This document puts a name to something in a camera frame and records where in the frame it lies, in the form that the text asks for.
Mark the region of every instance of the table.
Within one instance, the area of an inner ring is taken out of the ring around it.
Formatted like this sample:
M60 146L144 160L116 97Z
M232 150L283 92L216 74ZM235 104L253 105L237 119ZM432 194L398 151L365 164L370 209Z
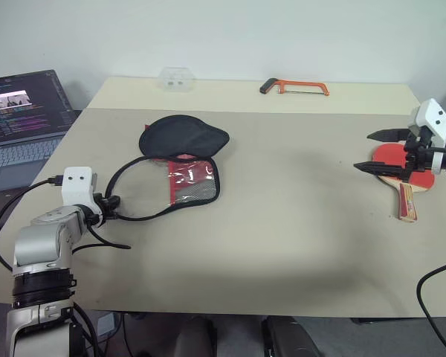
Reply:
M103 192L114 171L140 155L143 126L171 114L86 109L37 180L67 166L92 166ZM408 224L394 217L394 190L352 166L378 145L367 134L403 127L406 113L186 114L230 134L215 156L220 197L149 222L106 223L99 233L132 250L86 249L74 257L79 304L154 312L422 316L416 282L446 263L446 176L416 195L418 222ZM138 170L123 177L116 193L144 208L145 193L154 187L144 187ZM0 233L4 257L11 261L22 226L60 205L57 187L24 197ZM81 243L93 241L86 234ZM0 301L10 300L12 282L0 266ZM424 296L433 315L446 315L446 273L426 284Z
M330 96L259 93L264 83L197 80L190 92L168 92L152 78L110 77L88 108L203 112L408 115L419 106L403 84L327 83Z

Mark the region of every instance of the hacksaw handle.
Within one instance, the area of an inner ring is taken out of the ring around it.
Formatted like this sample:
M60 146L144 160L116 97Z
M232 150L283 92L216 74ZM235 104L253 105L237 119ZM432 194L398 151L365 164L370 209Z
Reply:
M261 87L259 87L259 92L263 93L263 94L268 93L271 90L271 88L274 87L274 85L276 84L277 81L278 81L277 78L270 78L270 79L268 79L265 82L265 84L263 84Z
M400 182L398 218L405 222L414 222L416 216L415 201L413 200L413 189L410 184Z

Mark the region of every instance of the floor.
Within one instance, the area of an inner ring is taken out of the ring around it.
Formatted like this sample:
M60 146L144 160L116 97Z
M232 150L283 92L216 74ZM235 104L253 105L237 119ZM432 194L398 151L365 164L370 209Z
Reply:
M0 304L0 356L4 355L6 314L9 306ZM108 312L88 311L96 326ZM152 357L172 357L181 326L194 315L125 314L129 347L134 357L145 349ZM204 315L218 330L218 357L263 357L260 324L264 317L254 315ZM116 323L120 314L115 313ZM349 318L296 317L325 357L446 357L425 319L355 324ZM446 337L446 318L436 319ZM100 344L104 349L105 342ZM108 356L129 356L120 328L109 340Z

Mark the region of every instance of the robotic arm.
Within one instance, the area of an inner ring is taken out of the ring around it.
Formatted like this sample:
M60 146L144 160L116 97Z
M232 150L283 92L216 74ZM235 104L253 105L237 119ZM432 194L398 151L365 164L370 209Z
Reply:
M424 101L413 110L408 129L385 129L367 137L382 142L405 141L407 156L404 166L376 161L354 164L366 173L408 182L415 171L431 170L438 175L446 170L446 113L434 99Z
M13 309L7 316L6 356L86 356L83 328L74 323L72 247L88 225L102 225L119 205L93 194L90 167L68 167L63 206L20 230L13 258Z

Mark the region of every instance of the black cable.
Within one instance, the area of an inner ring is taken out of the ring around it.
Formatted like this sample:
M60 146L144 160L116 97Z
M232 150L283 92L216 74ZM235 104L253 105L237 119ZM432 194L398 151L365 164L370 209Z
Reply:
M89 233L91 233L92 236L94 238L96 238L97 240L99 240L102 244L95 243L95 244L81 245L80 247L73 249L73 251L71 252L72 254L76 253L77 251L80 251L81 249L93 248L93 247L112 247L112 248L118 248L118 249L131 249L130 245L117 244L117 243L113 243L113 242L109 242L108 240L105 240L99 234L96 233L96 231L92 228L91 223L87 222L86 226L88 228Z
M442 266L440 268L437 268L433 271L430 271L428 274L426 274L425 276L423 276L418 284L416 285L416 297L418 298L418 302L419 305L421 307L421 309L423 310L424 314L426 315L426 319L428 320L428 322L430 323L431 327L433 328L435 334L438 336L439 340L444 344L444 346L446 347L446 340L443 337L443 335L441 334L441 332L439 331L438 327L436 326L436 324L434 323L433 318L431 317L430 313L428 312L428 310L426 309L426 306L424 305L423 299L421 298L421 288L424 284L424 282L426 280L428 280L430 277L432 277L433 275L436 275L438 273L441 273L442 271L446 270L446 265Z
M114 336L116 336L116 334L117 334L117 333L119 332L119 330L120 330L120 327L122 326L122 315L123 315L122 313L119 314L119 322L117 322L117 326L116 326L114 332L113 332L111 335L109 335L109 336L107 336L106 338L104 338L102 341L99 341L99 342L98 342L98 344L102 344L103 342L106 343L106 345L105 345L105 347L104 347L104 352L103 352L104 357L106 357L106 355L107 355L107 351L108 351L108 347L109 347L109 340L110 340L111 338L113 338Z
M35 184L32 184L31 186L29 186L28 188L26 188L25 190L23 190L22 192L20 192L20 193L17 193L10 201L8 201L7 202L7 204L5 205L5 206L3 206L2 208L1 208L1 210L0 210L0 221L1 221L1 218L3 217L3 215L5 214L5 212L7 211L7 209L17 200L17 199L19 199L20 197L22 197L23 195L25 195L26 194L26 192L29 192L29 191L31 191L31 190L33 190L33 189L35 189L35 188L37 188L38 186L42 186L42 185L44 185L44 184L52 184L52 183L54 183L53 182L53 179L52 178L49 178L49 179L47 179L47 180L44 180L44 181L40 181L40 182L37 182L37 183L35 183ZM12 271L12 267L5 261L5 259L3 259L3 257L0 255L0 263L6 268L6 269L8 269L9 271Z
M89 343L92 344L92 350L94 353L94 357L103 356L103 354L98 355L97 335L96 335L96 331L94 330L94 326L92 326L91 320L89 320L89 316L87 316L87 314L84 312L84 310L81 309L81 306L79 306L77 303L74 303L74 310L76 310L76 312L81 316L84 323L88 327L89 334L91 335L91 341Z
M73 251L71 253L75 254L78 251L80 251L81 249L94 248L94 247L108 247L108 245L107 244L101 244L101 243L85 244L85 245L81 245L81 246L73 249Z
M96 233L96 231L92 228L91 223L87 222L86 225L88 227L89 233L91 233L93 235L93 237L96 238L97 240L99 240L102 244L105 244L105 245L107 245L109 247L113 247L113 248L119 248L119 249L130 249L131 248L130 245L117 244L117 243L113 243L113 242L109 242L108 240L105 240L99 234Z
M129 347L129 342L127 341L126 316L125 315L122 317L122 331L124 332L124 343L126 344L127 352L129 352L129 356L134 357L134 355L132 355L131 348Z
M105 192L105 197L108 199L111 194L112 194L112 190L114 189L114 186L116 185L117 180L119 179L119 176L125 171L127 170L129 167L131 167L132 165L146 160L146 156L141 156L140 158L135 158L134 160L128 162L127 164L125 164L124 166L122 166L118 171L116 171L116 173L114 175L112 175L111 179L109 180L109 183L107 184L106 187L106 192Z
M427 149L424 149L425 152L443 152L446 154L446 147L428 147Z
M71 321L73 321L76 325L81 325L80 322L77 320L76 316L71 316ZM83 329L83 336L86 339L87 342L89 342L89 347L86 348L87 350L93 347L92 337L87 333L85 329Z

